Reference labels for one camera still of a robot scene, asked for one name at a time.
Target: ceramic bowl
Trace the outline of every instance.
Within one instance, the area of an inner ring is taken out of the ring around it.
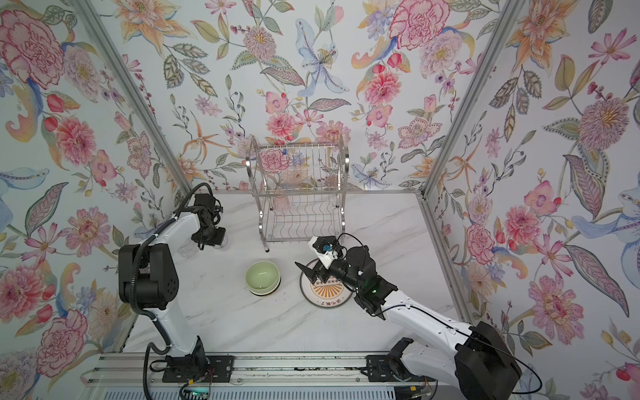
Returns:
[[[247,269],[244,279],[251,293],[266,296],[280,285],[280,270],[271,261],[258,261]]]

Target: plate with printed logo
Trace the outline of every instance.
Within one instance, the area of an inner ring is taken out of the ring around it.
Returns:
[[[320,308],[339,307],[352,295],[352,292],[334,276],[331,276],[326,283],[322,283],[319,279],[312,284],[304,273],[300,274],[300,290],[311,304]]]

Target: dish rack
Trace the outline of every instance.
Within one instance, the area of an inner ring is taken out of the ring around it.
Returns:
[[[267,243],[308,241],[344,232],[349,152],[338,143],[258,144],[250,138],[246,169]]]

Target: marble surface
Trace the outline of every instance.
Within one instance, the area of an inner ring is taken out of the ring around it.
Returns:
[[[353,298],[333,309],[309,303],[294,264],[312,260],[307,244],[270,243],[266,253],[253,197],[218,198],[228,246],[174,259],[180,278],[176,301],[207,351],[386,351],[403,336],[415,338],[399,325],[365,315]],[[458,318],[414,194],[348,195],[345,215],[346,232],[369,246],[381,276],[420,303]],[[345,245],[357,242],[349,238]],[[278,290],[266,297],[250,293],[244,282],[258,260],[274,262],[282,274]],[[150,340],[162,343],[150,320],[140,317],[124,351],[142,352]]]

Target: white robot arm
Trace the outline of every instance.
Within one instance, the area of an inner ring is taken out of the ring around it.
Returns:
[[[193,205],[187,206],[201,186],[207,186],[209,193],[195,195]],[[217,226],[222,212],[222,205],[213,197],[209,185],[197,185],[153,235],[142,243],[123,246],[118,252],[120,299],[129,303],[136,314],[149,317],[166,345],[163,350],[154,343],[147,346],[143,381],[147,399],[150,399],[146,379],[150,350],[166,355],[165,371],[177,379],[165,380],[163,377],[163,381],[188,382],[202,379],[207,373],[213,374],[200,337],[186,322],[179,304],[172,301],[179,288],[173,254],[184,253],[190,242],[197,243],[201,250],[205,244],[222,245],[226,231]]]
[[[427,344],[403,338],[394,346],[397,359],[390,364],[396,376],[428,376],[460,388],[470,400],[511,395],[522,372],[493,327],[453,321],[417,303],[377,274],[367,246],[344,254],[335,236],[313,237],[309,246],[319,259],[316,265],[296,265],[312,283],[334,276],[355,292],[356,303],[370,316],[397,323]]]

